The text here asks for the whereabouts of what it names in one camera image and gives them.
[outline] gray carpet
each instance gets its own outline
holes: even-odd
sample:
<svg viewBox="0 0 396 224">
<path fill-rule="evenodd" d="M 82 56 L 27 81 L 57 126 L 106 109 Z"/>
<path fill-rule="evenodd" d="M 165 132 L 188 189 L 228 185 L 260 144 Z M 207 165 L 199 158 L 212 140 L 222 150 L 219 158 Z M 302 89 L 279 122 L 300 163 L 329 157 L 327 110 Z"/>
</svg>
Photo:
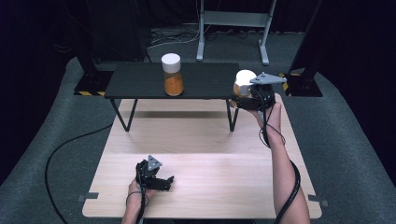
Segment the gray carpet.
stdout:
<svg viewBox="0 0 396 224">
<path fill-rule="evenodd" d="M 303 37 L 269 35 L 269 66 L 261 64 L 260 35 L 218 37 L 206 41 L 203 63 L 237 62 L 241 69 L 256 74 L 265 71 L 277 75 L 289 70 Z M 148 54 L 153 62 L 169 52 L 179 54 L 182 62 L 195 62 L 196 50 L 194 41 L 148 49 Z M 97 66 L 111 70 L 115 64 Z M 0 188 L 0 223 L 62 223 L 45 188 L 48 157 L 61 143 L 104 128 L 115 118 L 110 102 L 103 97 L 73 95 L 82 75 L 78 60 L 72 59 L 46 121 Z M 396 189 L 381 162 L 339 91 L 321 74 L 316 75 L 316 82 L 323 97 L 287 97 L 282 87 L 275 85 L 288 110 L 313 186 L 331 205 L 322 207 L 322 217 L 313 223 L 395 223 Z M 78 195 L 90 188 L 108 134 L 106 129 L 69 142 L 52 157 L 49 186 L 69 223 L 120 223 L 120 218 L 84 217 L 83 203 L 77 202 Z"/>
</svg>

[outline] black stand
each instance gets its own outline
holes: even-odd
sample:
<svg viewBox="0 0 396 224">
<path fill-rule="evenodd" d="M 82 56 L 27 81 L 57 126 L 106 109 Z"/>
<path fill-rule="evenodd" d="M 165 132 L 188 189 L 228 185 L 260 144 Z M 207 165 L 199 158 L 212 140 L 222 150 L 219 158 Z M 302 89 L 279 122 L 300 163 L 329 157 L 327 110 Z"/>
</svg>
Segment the black stand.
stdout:
<svg viewBox="0 0 396 224">
<path fill-rule="evenodd" d="M 319 39 L 312 34 L 312 26 L 317 25 L 316 18 L 318 11 L 321 9 L 322 0 L 318 2 L 315 9 L 314 16 L 308 26 L 303 43 L 299 47 L 296 56 L 291 64 L 290 70 L 287 74 L 280 74 L 280 77 L 285 77 L 288 81 L 283 85 L 283 89 L 288 96 L 314 96 L 321 97 L 318 84 L 314 80 L 314 76 L 320 67 L 320 63 L 326 56 L 327 47 L 331 44 L 332 38 Z M 317 48 L 312 50 L 307 43 L 312 39 L 319 39 Z M 301 74 L 293 74 L 291 71 L 304 68 Z"/>
<path fill-rule="evenodd" d="M 108 82 L 113 75 L 112 71 L 98 71 L 93 64 L 92 57 L 76 29 L 76 24 L 70 16 L 64 0 L 58 0 L 61 13 L 67 26 L 68 39 L 76 53 L 79 63 L 84 70 L 84 76 L 75 87 L 75 95 L 104 95 Z"/>
</svg>

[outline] cable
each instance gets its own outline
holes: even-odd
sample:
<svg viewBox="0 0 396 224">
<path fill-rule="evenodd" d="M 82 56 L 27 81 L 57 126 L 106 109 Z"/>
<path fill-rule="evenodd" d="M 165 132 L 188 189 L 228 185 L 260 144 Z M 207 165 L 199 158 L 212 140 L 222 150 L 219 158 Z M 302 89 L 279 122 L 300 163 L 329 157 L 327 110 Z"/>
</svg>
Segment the cable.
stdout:
<svg viewBox="0 0 396 224">
<path fill-rule="evenodd" d="M 219 3 L 218 3 L 218 6 L 217 6 L 216 11 L 219 11 L 220 3 L 221 3 L 221 0 L 219 0 Z M 197 20 L 199 21 L 200 19 L 199 19 L 199 13 L 198 13 L 198 1 L 195 1 L 195 8 L 196 8 L 196 12 L 197 12 Z M 210 26 L 211 26 L 211 25 L 209 25 L 209 26 L 204 30 L 204 34 L 207 32 L 207 30 L 209 30 Z M 155 43 L 155 42 L 158 42 L 158 41 L 164 40 L 164 39 L 171 39 L 171 40 L 176 40 L 176 41 L 174 41 L 174 42 L 162 42 L 162 43 L 160 43 L 160 44 L 156 44 L 156 45 L 149 46 L 149 47 L 147 47 L 147 49 L 152 49 L 152 48 L 155 48 L 155 47 L 159 47 L 159 46 L 161 46 L 161 45 L 169 45 L 169 44 L 187 44 L 187 43 L 190 43 L 190 42 L 192 42 L 192 41 L 198 40 L 198 39 L 199 39 L 199 34 L 200 34 L 200 32 L 199 32 L 199 30 L 198 30 L 198 33 L 195 35 L 195 37 L 193 37 L 193 38 L 190 39 L 190 40 L 181 41 L 180 38 L 188 37 L 188 36 L 186 36 L 186 35 L 184 35 L 184 34 L 191 35 L 191 31 L 186 30 L 186 31 L 184 31 L 184 32 L 180 32 L 178 35 L 169 35 L 169 36 L 166 36 L 166 37 L 159 38 L 159 39 L 157 39 L 157 40 L 152 40 L 152 41 L 150 42 L 150 44 L 153 44 L 153 43 Z"/>
<path fill-rule="evenodd" d="M 259 95 L 260 99 L 262 100 L 262 105 L 264 105 L 264 100 L 262 99 L 262 96 L 259 94 L 258 91 L 255 91 L 255 92 Z M 262 106 L 262 115 L 263 115 L 262 121 L 263 121 L 264 125 L 262 126 L 262 129 L 261 129 L 260 132 L 259 132 L 259 137 L 260 137 L 260 140 L 262 140 L 262 136 L 260 135 L 260 133 L 262 133 L 263 130 L 266 129 L 266 126 L 269 126 L 269 127 L 272 128 L 274 131 L 276 131 L 277 133 L 280 134 L 280 136 L 282 137 L 283 145 L 285 145 L 285 144 L 286 144 L 286 139 L 285 139 L 285 137 L 282 135 L 282 133 L 281 133 L 280 131 L 278 131 L 276 128 L 274 128 L 272 125 L 268 124 L 268 120 L 269 120 L 270 117 L 271 117 L 273 108 L 274 108 L 274 105 L 271 106 L 271 110 L 270 110 L 270 113 L 268 114 L 268 118 L 266 118 L 266 111 L 265 111 L 264 106 Z M 266 144 L 264 141 L 262 141 L 262 142 L 263 142 L 267 147 L 270 147 L 270 146 L 269 146 L 269 143 Z M 282 219 L 283 215 L 285 215 L 285 213 L 286 213 L 286 211 L 288 210 L 288 208 L 290 207 L 291 203 L 294 201 L 295 197 L 297 196 L 297 193 L 298 193 L 298 191 L 299 191 L 299 189 L 300 189 L 300 186 L 301 186 L 301 176 L 300 176 L 300 172 L 299 172 L 297 166 L 294 164 L 294 162 L 293 162 L 292 160 L 290 160 L 290 162 L 291 162 L 291 166 L 293 167 L 294 174 L 295 174 L 294 187 L 293 187 L 293 190 L 292 190 L 292 192 L 291 192 L 291 194 L 290 194 L 288 200 L 285 202 L 285 204 L 282 206 L 282 208 L 280 209 L 279 213 L 277 214 L 276 220 L 274 221 L 274 224 L 278 224 L 278 223 L 280 222 L 280 220 Z"/>
<path fill-rule="evenodd" d="M 146 57 L 148 57 L 148 61 L 149 61 L 150 63 L 152 63 L 151 58 L 149 57 L 148 49 L 145 49 L 145 55 L 146 55 Z"/>
<path fill-rule="evenodd" d="M 227 33 L 224 34 L 224 35 L 218 35 L 218 33 L 215 32 L 215 33 L 212 33 L 212 34 L 210 34 L 210 35 L 207 35 L 207 36 L 205 37 L 205 40 L 207 40 L 207 41 L 214 41 L 214 40 L 216 40 L 217 38 L 229 37 L 229 36 L 236 36 L 236 37 L 241 38 L 241 39 L 246 39 L 246 38 L 248 38 L 248 32 L 240 32 L 240 33 L 236 33 L 236 32 L 227 32 Z"/>
<path fill-rule="evenodd" d="M 165 35 L 163 31 L 152 31 L 151 32 L 151 39 L 150 39 L 150 45 L 154 46 L 164 43 L 165 40 L 176 40 L 178 42 L 182 42 L 180 39 L 184 37 L 191 37 L 195 36 L 195 32 L 197 30 L 191 31 L 189 29 L 185 29 L 183 31 L 182 27 L 180 26 L 180 31 L 175 31 L 175 30 L 170 30 L 170 31 L 164 31 L 167 33 L 175 33 L 174 35 Z"/>
<path fill-rule="evenodd" d="M 85 137 L 85 136 L 90 135 L 90 134 L 99 133 L 99 132 L 101 132 L 101 131 L 103 131 L 103 130 L 109 128 L 109 127 L 111 127 L 112 125 L 113 125 L 113 124 L 107 125 L 105 128 L 101 128 L 101 129 L 99 129 L 99 130 L 96 130 L 96 131 L 93 131 L 93 132 L 90 132 L 90 133 L 84 133 L 83 135 L 74 137 L 74 138 L 72 138 L 72 139 L 69 139 L 69 140 L 63 142 L 62 144 L 60 144 L 59 146 L 57 146 L 57 147 L 52 151 L 52 153 L 49 155 L 49 158 L 47 159 L 46 170 L 45 170 L 45 175 L 44 175 L 44 177 L 45 177 L 45 183 L 46 183 L 46 190 L 47 190 L 47 193 L 48 193 L 48 195 L 49 195 L 49 200 L 50 200 L 50 203 L 51 203 L 53 209 L 55 210 L 55 212 L 56 212 L 56 214 L 58 215 L 58 217 L 59 217 L 59 218 L 62 220 L 62 222 L 65 223 L 65 224 L 67 223 L 67 221 L 66 221 L 66 219 L 64 218 L 64 216 L 62 216 L 61 212 L 59 211 L 58 207 L 57 207 L 56 204 L 55 204 L 55 201 L 53 201 L 52 194 L 50 193 L 50 186 L 49 186 L 49 181 L 48 181 L 48 170 L 49 170 L 49 166 L 50 166 L 50 160 L 52 159 L 52 156 L 53 156 L 62 146 L 66 145 L 67 143 L 72 142 L 72 141 L 74 141 L 74 140 L 77 140 L 77 139 L 79 139 L 79 138 L 81 138 L 81 137 Z"/>
<path fill-rule="evenodd" d="M 279 214 L 277 214 L 276 219 L 275 219 L 275 224 L 280 222 L 280 219 L 285 215 L 286 210 L 290 207 L 291 203 L 294 201 L 295 197 L 297 196 L 297 193 L 300 189 L 300 184 L 301 184 L 301 177 L 300 177 L 300 172 L 297 168 L 297 166 L 294 164 L 294 162 L 290 161 L 291 165 L 293 166 L 293 170 L 295 173 L 295 182 L 294 182 L 294 188 L 293 191 L 291 192 L 291 195 L 289 196 L 288 200 L 285 202 L 283 205 L 282 209 L 280 210 Z"/>
<path fill-rule="evenodd" d="M 143 214 L 145 213 L 145 207 L 146 207 L 146 189 L 142 186 L 142 179 L 140 178 L 140 175 L 138 175 L 139 178 L 139 188 L 140 188 L 140 193 L 142 194 L 142 201 L 140 204 L 140 211 L 139 214 L 137 215 L 136 219 L 136 224 L 139 223 L 140 219 L 142 218 Z"/>
</svg>

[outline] black cable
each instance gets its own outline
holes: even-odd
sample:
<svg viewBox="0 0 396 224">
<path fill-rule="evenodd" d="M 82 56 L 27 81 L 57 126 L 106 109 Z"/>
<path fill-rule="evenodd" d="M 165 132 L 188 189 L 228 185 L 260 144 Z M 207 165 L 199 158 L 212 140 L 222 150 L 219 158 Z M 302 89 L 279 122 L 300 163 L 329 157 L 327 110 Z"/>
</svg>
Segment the black cable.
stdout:
<svg viewBox="0 0 396 224">
<path fill-rule="evenodd" d="M 140 211 L 139 211 L 139 215 L 137 215 L 136 224 L 139 223 L 140 219 L 145 213 L 145 207 L 146 207 L 146 189 L 141 184 L 142 179 L 140 178 L 140 175 L 138 175 L 138 178 L 139 178 L 138 183 L 139 183 L 140 193 L 142 194 L 142 202 L 140 204 Z"/>
<path fill-rule="evenodd" d="M 228 34 L 218 35 L 218 32 L 213 32 L 213 33 L 211 33 L 211 34 L 209 34 L 209 35 L 206 35 L 206 36 L 205 36 L 205 40 L 207 40 L 207 41 L 213 41 L 213 40 L 216 40 L 217 38 L 228 37 L 228 36 L 236 36 L 236 37 L 241 38 L 241 39 L 246 39 L 246 38 L 248 38 L 248 32 L 240 32 L 240 33 L 237 33 L 237 32 L 235 32 L 235 31 L 232 31 L 232 32 L 230 32 L 230 33 L 228 33 Z"/>
<path fill-rule="evenodd" d="M 255 92 L 259 95 L 260 99 L 262 100 L 262 105 L 264 105 L 264 100 L 262 99 L 262 96 L 261 96 L 257 91 L 255 91 Z M 274 131 L 276 131 L 277 133 L 280 134 L 280 136 L 282 137 L 283 144 L 285 145 L 286 140 L 285 140 L 285 137 L 282 135 L 282 133 L 281 133 L 280 131 L 278 131 L 276 128 L 274 128 L 272 125 L 268 124 L 268 120 L 269 120 L 270 117 L 271 117 L 273 108 L 274 108 L 274 105 L 272 105 L 271 111 L 270 111 L 270 113 L 269 113 L 269 115 L 268 115 L 268 118 L 266 118 L 266 111 L 265 111 L 264 106 L 262 106 L 262 115 L 263 115 L 262 121 L 263 121 L 264 125 L 262 126 L 262 129 L 261 129 L 260 133 L 266 134 L 266 132 L 263 133 L 263 129 L 265 129 L 266 126 L 269 126 L 269 127 L 272 128 Z M 294 162 L 293 162 L 292 160 L 290 160 L 290 162 L 291 162 L 291 165 L 292 165 L 292 167 L 293 167 L 294 174 L 295 174 L 294 187 L 293 187 L 293 190 L 292 190 L 292 192 L 291 192 L 291 194 L 290 194 L 288 200 L 285 202 L 285 204 L 283 205 L 283 207 L 280 209 L 279 213 L 277 214 L 276 220 L 275 220 L 275 222 L 274 222 L 275 224 L 278 224 L 278 223 L 280 222 L 280 220 L 282 219 L 283 215 L 285 215 L 285 213 L 286 213 L 286 211 L 288 210 L 288 208 L 290 207 L 291 203 L 294 201 L 295 197 L 297 196 L 297 193 L 298 193 L 298 191 L 299 191 L 299 189 L 300 189 L 300 186 L 301 186 L 301 176 L 300 176 L 300 172 L 299 172 L 297 166 L 294 164 Z"/>
<path fill-rule="evenodd" d="M 155 35 L 155 36 L 150 39 L 148 48 L 154 48 L 163 44 L 183 43 L 180 39 L 187 37 L 193 37 L 194 39 L 197 37 L 197 35 L 189 29 L 186 29 L 185 31 L 177 32 L 177 34 L 174 35 L 164 35 L 163 32 L 157 32 L 157 31 L 151 32 L 151 35 Z"/>
<path fill-rule="evenodd" d="M 99 132 L 101 132 L 101 131 L 103 131 L 103 130 L 109 128 L 109 127 L 111 127 L 112 125 L 113 125 L 113 124 L 107 125 L 105 128 L 102 128 L 102 129 L 99 129 L 99 130 L 96 130 L 96 131 L 93 131 L 93 132 L 90 132 L 90 133 L 84 133 L 83 135 L 74 137 L 74 138 L 72 138 L 72 139 L 69 139 L 69 140 L 63 142 L 62 144 L 60 144 L 59 146 L 57 146 L 57 147 L 52 151 L 52 153 L 49 155 L 49 158 L 47 159 L 46 170 L 45 170 L 45 175 L 44 175 L 44 177 L 45 177 L 45 183 L 46 183 L 46 190 L 47 190 L 47 193 L 48 193 L 48 195 L 49 195 L 49 200 L 50 200 L 50 203 L 51 203 L 53 209 L 55 210 L 55 212 L 56 212 L 56 214 L 58 215 L 58 217 L 59 217 L 59 218 L 62 220 L 62 222 L 65 223 L 65 224 L 67 223 L 67 221 L 66 221 L 66 219 L 62 216 L 61 212 L 59 211 L 58 207 L 57 207 L 56 204 L 55 204 L 55 201 L 53 201 L 52 194 L 50 193 L 50 186 L 49 186 L 49 181 L 48 181 L 48 170 L 49 170 L 49 166 L 50 166 L 50 160 L 52 159 L 52 156 L 53 156 L 62 146 L 66 145 L 67 143 L 72 142 L 72 141 L 74 141 L 74 140 L 76 140 L 76 139 L 79 139 L 79 138 L 81 138 L 81 137 L 85 137 L 85 136 L 90 135 L 90 134 L 99 133 Z"/>
<path fill-rule="evenodd" d="M 152 63 L 151 58 L 149 57 L 148 49 L 145 49 L 145 54 L 146 54 L 146 57 L 148 57 L 148 61 L 150 63 Z"/>
<path fill-rule="evenodd" d="M 275 219 L 275 224 L 280 222 L 280 219 L 285 215 L 286 210 L 290 207 L 291 203 L 294 201 L 295 197 L 297 196 L 297 193 L 300 189 L 300 184 L 301 184 L 301 177 L 300 177 L 300 172 L 297 168 L 297 166 L 294 164 L 294 162 L 290 161 L 291 165 L 293 166 L 294 173 L 295 173 L 295 182 L 294 182 L 294 188 L 293 191 L 291 192 L 291 195 L 289 196 L 288 200 L 285 202 L 283 205 L 282 209 L 280 212 L 277 214 L 276 219 Z"/>
<path fill-rule="evenodd" d="M 129 197 L 131 197 L 131 195 L 133 195 L 135 193 L 140 193 L 141 194 L 142 192 L 141 191 L 133 191 L 133 192 L 129 193 L 128 196 L 126 197 L 126 200 L 125 200 L 125 206 L 128 206 Z M 148 203 L 145 204 L 145 207 L 147 207 L 147 206 L 149 206 L 149 197 L 147 195 L 145 195 L 145 196 L 146 196 L 146 199 L 148 201 Z"/>
</svg>

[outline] human hand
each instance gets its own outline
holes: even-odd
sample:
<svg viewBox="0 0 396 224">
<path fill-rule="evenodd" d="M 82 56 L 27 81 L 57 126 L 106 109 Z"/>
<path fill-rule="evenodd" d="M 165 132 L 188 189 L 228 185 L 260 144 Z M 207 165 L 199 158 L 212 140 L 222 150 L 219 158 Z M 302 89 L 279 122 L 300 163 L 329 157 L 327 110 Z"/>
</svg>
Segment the human hand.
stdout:
<svg viewBox="0 0 396 224">
<path fill-rule="evenodd" d="M 157 190 L 155 190 L 155 189 L 146 189 L 146 196 L 145 197 L 148 200 L 150 200 L 152 198 L 152 196 L 154 196 L 156 191 Z M 127 205 L 130 204 L 133 207 L 140 208 L 140 204 L 142 202 L 142 195 L 140 193 L 140 186 L 137 184 L 136 179 L 134 179 L 131 182 L 131 184 L 129 184 L 128 195 L 130 195 L 130 196 L 128 198 Z"/>
<path fill-rule="evenodd" d="M 146 197 L 146 204 L 154 196 L 156 191 L 155 189 L 146 189 L 146 196 L 144 196 Z M 142 194 L 135 179 L 129 184 L 128 195 L 126 209 L 121 223 L 135 223 L 140 212 Z"/>
<path fill-rule="evenodd" d="M 272 140 L 275 142 L 283 143 L 280 129 L 281 109 L 282 104 L 279 102 L 276 102 L 272 107 L 266 109 L 265 117 L 267 119 L 267 125 L 265 127 L 265 131 L 267 132 L 267 136 L 270 141 Z M 254 118 L 256 118 L 257 123 L 259 124 L 260 128 L 262 128 L 264 122 L 262 120 L 262 117 L 259 115 L 259 112 L 256 110 L 247 110 L 247 112 L 249 112 L 253 115 Z"/>
</svg>

